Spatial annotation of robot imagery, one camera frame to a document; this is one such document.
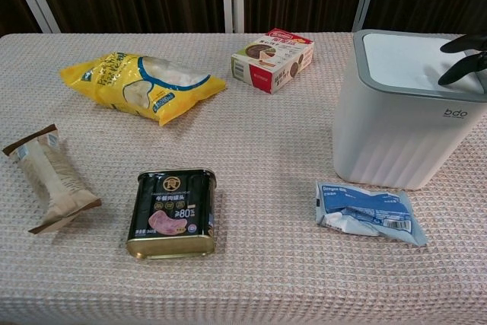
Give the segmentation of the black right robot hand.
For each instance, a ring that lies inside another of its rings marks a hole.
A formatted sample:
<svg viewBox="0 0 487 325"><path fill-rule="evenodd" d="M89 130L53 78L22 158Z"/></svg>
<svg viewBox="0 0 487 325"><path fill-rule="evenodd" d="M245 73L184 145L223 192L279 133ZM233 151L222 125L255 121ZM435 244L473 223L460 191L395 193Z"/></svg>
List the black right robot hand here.
<svg viewBox="0 0 487 325"><path fill-rule="evenodd" d="M439 85L452 84L471 72L486 69L486 32L465 34L440 47L443 53L458 53L470 49L477 50L479 53L466 56L456 62L438 79Z"/></svg>

